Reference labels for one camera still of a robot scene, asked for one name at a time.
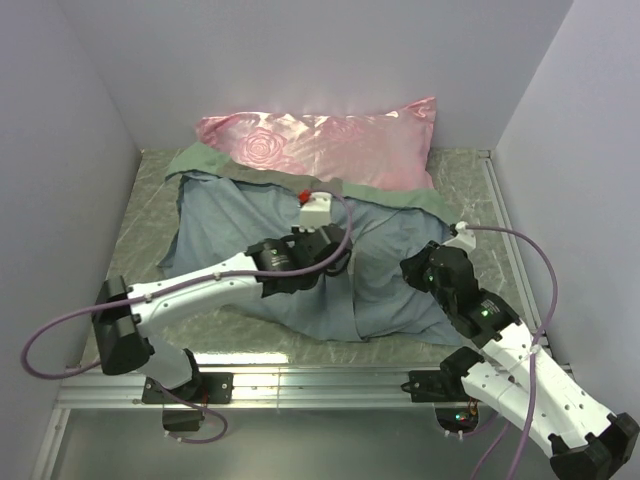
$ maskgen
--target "red clip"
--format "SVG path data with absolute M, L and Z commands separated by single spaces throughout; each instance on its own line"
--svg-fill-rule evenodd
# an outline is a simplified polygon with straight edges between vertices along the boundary
M 310 198 L 311 198 L 311 190 L 303 190 L 298 195 L 298 200 L 300 200 L 300 205 L 304 205 L 305 203 L 307 203 Z

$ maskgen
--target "black mount bracket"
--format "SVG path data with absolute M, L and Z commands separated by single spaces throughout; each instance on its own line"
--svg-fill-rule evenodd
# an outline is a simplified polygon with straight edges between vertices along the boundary
M 462 347 L 440 363 L 440 370 L 412 370 L 402 391 L 411 394 L 412 403 L 466 402 L 469 395 L 462 387 L 462 377 L 484 358 L 469 347 Z
M 402 391 L 411 394 L 411 403 L 466 402 L 464 390 L 458 389 L 439 370 L 412 370 L 409 381 L 402 384 Z
M 202 384 L 200 388 L 187 400 L 195 404 L 226 405 L 231 403 L 233 390 L 233 374 L 221 372 L 201 372 Z M 165 403 L 175 404 L 176 402 L 167 398 L 159 384 L 152 378 L 147 377 L 142 390 L 142 403 L 147 405 L 161 405 Z

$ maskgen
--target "wire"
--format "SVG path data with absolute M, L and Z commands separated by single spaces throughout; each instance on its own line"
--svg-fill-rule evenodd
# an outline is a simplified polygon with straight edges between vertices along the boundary
M 489 449 L 484 452 L 484 455 L 482 455 L 482 458 L 480 459 L 480 461 L 478 462 L 478 464 L 476 465 L 476 468 L 473 469 L 473 472 L 471 473 L 471 477 L 469 477 L 469 480 L 475 480 L 476 476 L 478 475 L 478 473 L 480 472 L 480 467 L 482 467 L 482 465 L 484 464 L 484 462 L 489 458 L 489 456 L 493 453 L 493 451 L 495 450 L 495 448 L 498 446 L 498 444 L 500 443 L 500 440 L 502 440 L 504 438 L 504 436 L 507 434 L 507 431 L 509 430 L 509 426 L 511 425 L 511 423 L 506 422 L 504 425 L 504 428 L 502 429 L 502 431 L 500 432 L 500 434 L 498 434 L 498 436 L 496 437 L 496 439 L 493 441 L 493 443 L 491 444 L 491 446 L 489 447 Z
M 489 420 L 487 420 L 484 425 L 476 428 L 471 432 L 463 433 L 462 438 L 469 438 L 469 437 L 473 437 L 475 435 L 480 435 L 481 433 L 484 433 L 485 431 L 489 430 L 489 428 L 491 428 L 494 423 L 496 423 L 497 419 L 498 419 L 498 412 L 494 411 L 492 415 L 489 417 Z
M 193 408 L 194 410 L 199 410 L 200 412 L 204 413 L 205 415 L 211 415 L 213 417 L 216 417 L 217 419 L 219 419 L 222 422 L 222 431 L 220 433 L 214 435 L 213 437 L 210 437 L 210 438 L 203 438 L 202 440 L 197 440 L 197 439 L 193 439 L 193 438 L 181 437 L 177 433 L 170 432 L 168 435 L 171 438 L 175 438 L 179 442 L 188 443 L 190 445 L 204 445 L 204 444 L 207 444 L 207 443 L 213 443 L 215 441 L 220 440 L 222 437 L 224 437 L 225 433 L 227 433 L 227 430 L 229 430 L 229 421 L 220 412 L 216 412 L 215 410 L 211 410 L 210 408 L 207 408 L 207 407 L 201 407 L 200 405 L 198 405 L 196 403 L 191 403 L 191 402 L 188 402 L 187 400 L 183 400 L 183 399 L 181 399 L 179 397 L 176 397 L 173 393 L 171 393 L 169 390 L 164 388 L 162 385 L 160 385 L 160 384 L 158 384 L 158 385 L 159 385 L 160 389 L 162 390 L 162 393 L 164 393 L 164 395 L 166 397 L 170 398 L 174 402 L 181 403 L 182 405 L 184 405 L 186 407 Z
M 549 260 L 549 257 L 544 253 L 542 248 L 540 248 L 540 246 L 535 241 L 533 241 L 531 238 L 526 236 L 524 233 L 520 233 L 516 230 L 511 230 L 509 228 L 503 228 L 503 227 L 485 227 L 480 225 L 469 225 L 467 226 L 467 228 L 469 230 L 500 232 L 500 233 L 508 233 L 510 235 L 514 235 L 515 237 L 521 238 L 522 240 L 527 242 L 529 245 L 531 245 L 533 249 L 536 252 L 538 252 L 540 257 L 544 261 L 545 265 L 547 266 L 547 269 L 549 270 L 549 275 L 551 276 L 552 293 L 551 293 L 551 305 L 549 306 L 549 311 L 547 312 L 547 316 L 545 317 L 544 321 L 542 322 L 542 324 L 534 334 L 533 340 L 531 341 L 532 347 L 534 347 L 535 345 L 538 345 L 538 343 L 540 342 L 540 339 L 542 338 L 542 335 L 544 335 L 544 332 L 547 330 L 547 328 L 549 328 L 549 325 L 551 324 L 551 320 L 553 319 L 553 314 L 556 311 L 556 306 L 558 305 L 558 278 L 556 277 L 556 272 L 553 269 L 551 260 Z M 529 439 L 529 433 L 531 432 L 531 425 L 533 424 L 533 414 L 535 412 L 536 390 L 537 390 L 536 388 L 536 353 L 535 351 L 532 351 L 529 357 L 529 408 L 527 410 L 527 417 L 525 419 L 524 426 L 522 427 L 522 434 L 520 435 L 518 448 L 516 449 L 516 453 L 511 462 L 511 466 L 509 467 L 509 472 L 507 474 L 506 480 L 513 480 L 513 477 L 516 474 L 516 470 L 518 469 L 518 465 L 520 464 L 520 460 L 522 459 L 522 453 L 524 452 L 524 447 L 527 444 L 527 440 Z M 504 435 L 501 434 L 501 436 L 499 436 L 496 439 L 496 442 L 500 442 L 503 436 Z M 487 451 L 487 453 L 485 453 L 485 455 L 483 455 L 483 457 L 480 459 L 480 461 L 476 465 L 476 468 L 478 470 L 482 466 L 482 463 L 484 463 L 484 461 L 486 460 L 486 457 L 489 456 L 488 454 L 491 453 L 493 448 L 495 448 L 495 445 L 492 445 L 490 449 Z

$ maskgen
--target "rose pattern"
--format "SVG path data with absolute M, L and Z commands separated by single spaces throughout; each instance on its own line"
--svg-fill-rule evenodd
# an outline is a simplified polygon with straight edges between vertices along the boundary
M 349 118 L 329 117 L 320 127 L 322 134 L 338 142 L 353 141 L 362 135 L 362 129 Z
M 304 167 L 283 150 L 287 139 L 282 135 L 258 127 L 241 138 L 231 152 L 238 163 L 258 170 L 278 170 L 279 165 L 304 171 Z

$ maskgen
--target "gray-blue blanket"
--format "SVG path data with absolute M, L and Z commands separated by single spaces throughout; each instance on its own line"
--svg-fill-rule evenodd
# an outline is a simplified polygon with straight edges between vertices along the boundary
M 288 235 L 298 223 L 298 200 L 290 189 L 204 173 L 204 167 L 197 172 L 172 168 L 171 174 L 180 172 L 183 177 L 179 231 L 161 264 L 170 277 L 219 263 L 265 238 Z M 430 240 L 443 241 L 446 225 L 420 208 L 347 201 L 354 244 L 347 271 L 321 276 L 308 291 L 276 294 L 237 307 L 319 340 L 358 342 L 402 333 L 430 343 L 460 344 L 433 297 L 409 287 L 399 266 Z M 337 225 L 346 224 L 337 201 L 332 202 L 331 218 Z

